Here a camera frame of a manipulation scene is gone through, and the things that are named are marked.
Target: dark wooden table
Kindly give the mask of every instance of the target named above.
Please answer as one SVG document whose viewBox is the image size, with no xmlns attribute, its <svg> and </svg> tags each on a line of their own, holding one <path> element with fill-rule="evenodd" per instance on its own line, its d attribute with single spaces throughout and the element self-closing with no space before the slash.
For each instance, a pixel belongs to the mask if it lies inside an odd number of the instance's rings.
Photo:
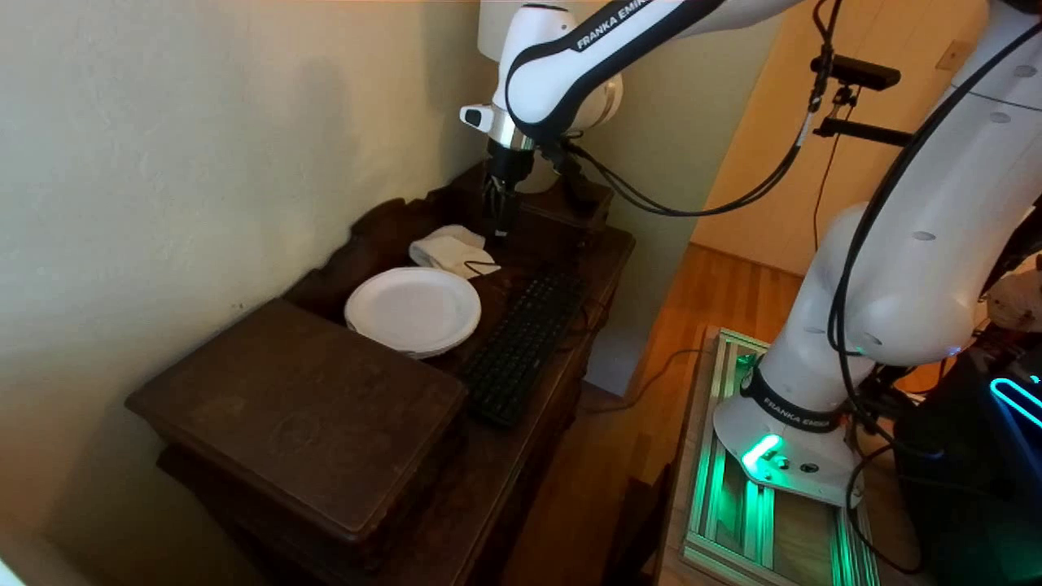
<svg viewBox="0 0 1042 586">
<path fill-rule="evenodd" d="M 305 273 L 277 302 L 340 326 L 346 296 L 372 273 L 402 268 L 405 244 L 414 238 L 424 238 L 434 227 L 451 221 L 479 227 L 479 187 L 481 169 L 471 169 L 421 202 L 377 204 L 351 223 L 351 238 L 326 261 L 326 268 Z M 583 187 L 591 202 L 606 198 L 600 185 L 569 187 Z M 320 491 L 303 483 L 305 475 L 312 475 L 312 466 L 336 466 L 336 448 L 346 447 L 322 447 L 322 436 L 310 436 L 305 431 L 300 431 L 305 436 L 305 454 L 300 454 L 294 467 L 277 467 L 277 475 L 268 467 L 268 475 L 256 475 L 249 466 L 263 460 L 237 460 L 234 448 L 216 447 L 216 436 L 222 436 L 222 441 L 234 436 L 237 447 L 249 441 L 246 436 L 239 436 L 249 431 L 249 421 L 234 421 L 234 431 L 239 433 L 208 436 L 192 433 L 192 427 L 184 427 L 183 421 L 184 413 L 195 413 L 192 397 L 205 397 L 208 402 L 216 402 L 216 394 L 222 394 L 222 386 L 208 386 L 205 394 L 168 390 L 173 384 L 162 384 L 162 376 L 168 373 L 159 373 L 159 384 L 153 382 L 148 386 L 133 394 L 131 408 L 168 438 L 159 466 L 184 483 L 198 495 L 198 502 L 244 544 L 244 551 L 254 554 L 254 561 L 277 579 L 409 586 L 488 584 L 497 576 L 523 520 L 523 512 L 536 491 L 542 466 L 549 463 L 557 438 L 574 421 L 591 339 L 610 314 L 624 257 L 632 249 L 632 238 L 624 232 L 606 227 L 603 212 L 606 204 L 594 204 L 591 212 L 577 217 L 563 198 L 563 185 L 554 185 L 547 192 L 523 195 L 512 238 L 488 244 L 503 271 L 471 279 L 481 294 L 481 323 L 466 344 L 442 357 L 424 362 L 424 367 L 439 371 L 435 384 L 429 386 L 451 386 L 455 367 L 467 357 L 467 350 L 481 344 L 481 339 L 488 339 L 488 333 L 494 333 L 500 312 L 512 307 L 523 279 L 530 279 L 536 271 L 549 268 L 579 273 L 587 283 L 587 307 L 574 320 L 565 340 L 542 362 L 535 400 L 521 427 L 494 431 L 471 415 L 460 415 L 455 431 L 442 438 L 445 448 L 429 448 L 434 466 L 425 466 L 424 471 L 429 475 L 429 483 L 417 503 L 409 503 L 405 514 L 395 520 L 395 533 L 386 538 L 386 544 L 381 544 L 373 569 L 361 569 L 364 558 L 358 561 L 356 551 L 346 554 L 346 540 L 351 540 L 351 533 L 346 531 L 346 523 L 330 520 L 330 509 L 336 509 L 330 503 L 330 485 L 326 491 Z"/>
</svg>

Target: electronic equipment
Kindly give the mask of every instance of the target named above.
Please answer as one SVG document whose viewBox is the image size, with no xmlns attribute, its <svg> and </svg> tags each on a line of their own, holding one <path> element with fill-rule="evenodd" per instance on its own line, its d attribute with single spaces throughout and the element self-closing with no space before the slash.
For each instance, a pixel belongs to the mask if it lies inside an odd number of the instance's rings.
<svg viewBox="0 0 1042 586">
<path fill-rule="evenodd" d="M 902 80 L 902 71 L 886 68 L 879 63 L 851 58 L 851 55 L 813 58 L 809 71 L 819 71 L 819 74 L 829 74 L 842 83 L 858 83 L 869 92 L 886 92 L 895 80 Z"/>
<path fill-rule="evenodd" d="M 494 427 L 518 427 L 539 363 L 559 348 L 577 309 L 583 279 L 574 273 L 535 273 L 506 307 L 497 329 L 463 363 L 467 410 Z"/>
<path fill-rule="evenodd" d="M 1042 339 L 983 344 L 899 415 L 899 483 L 936 584 L 1042 584 Z"/>
</svg>

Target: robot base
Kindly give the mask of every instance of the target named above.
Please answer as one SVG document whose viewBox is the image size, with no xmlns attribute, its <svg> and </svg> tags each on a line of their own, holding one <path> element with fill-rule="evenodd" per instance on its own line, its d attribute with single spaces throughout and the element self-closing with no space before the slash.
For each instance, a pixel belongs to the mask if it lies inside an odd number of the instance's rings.
<svg viewBox="0 0 1042 586">
<path fill-rule="evenodd" d="M 879 586 L 874 558 L 857 540 L 842 509 L 747 478 L 712 433 L 710 413 L 739 397 L 753 357 L 763 350 L 758 339 L 739 333 L 712 329 L 706 335 L 675 485 L 675 512 L 686 512 L 683 565 L 746 586 Z"/>
<path fill-rule="evenodd" d="M 715 402 L 712 431 L 747 478 L 834 509 L 858 503 L 858 485 L 845 497 L 857 454 L 840 427 L 829 433 L 793 431 L 768 415 L 753 397 L 729 397 Z"/>
</svg>

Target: led light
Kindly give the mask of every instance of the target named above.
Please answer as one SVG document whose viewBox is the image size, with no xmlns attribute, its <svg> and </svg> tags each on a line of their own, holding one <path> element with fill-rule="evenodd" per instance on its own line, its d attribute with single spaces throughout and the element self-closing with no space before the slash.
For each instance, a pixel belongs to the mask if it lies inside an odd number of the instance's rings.
<svg viewBox="0 0 1042 586">
<path fill-rule="evenodd" d="M 993 376 L 991 382 L 991 394 L 997 400 L 1002 400 L 1007 408 L 1011 408 L 1017 413 L 1022 413 L 1027 422 L 1042 427 L 1042 415 L 1038 415 L 1042 413 L 1042 400 L 1035 394 L 1027 394 L 1026 386 L 1020 386 L 1017 382 Z"/>
<path fill-rule="evenodd" d="M 13 569 L 0 561 L 0 586 L 26 586 Z"/>
<path fill-rule="evenodd" d="M 753 471 L 754 463 L 770 453 L 775 447 L 780 441 L 780 436 L 768 433 L 763 436 L 746 454 L 741 454 L 741 466 Z"/>
</svg>

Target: white cloth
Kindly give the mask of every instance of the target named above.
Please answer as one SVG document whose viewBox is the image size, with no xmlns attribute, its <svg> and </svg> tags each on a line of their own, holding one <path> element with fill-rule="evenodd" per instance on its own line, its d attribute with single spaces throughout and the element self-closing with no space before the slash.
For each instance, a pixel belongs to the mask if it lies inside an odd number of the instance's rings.
<svg viewBox="0 0 1042 586">
<path fill-rule="evenodd" d="M 421 268 L 439 268 L 466 279 L 497 271 L 494 257 L 486 249 L 486 238 L 463 223 L 442 223 L 414 241 L 409 257 Z"/>
</svg>

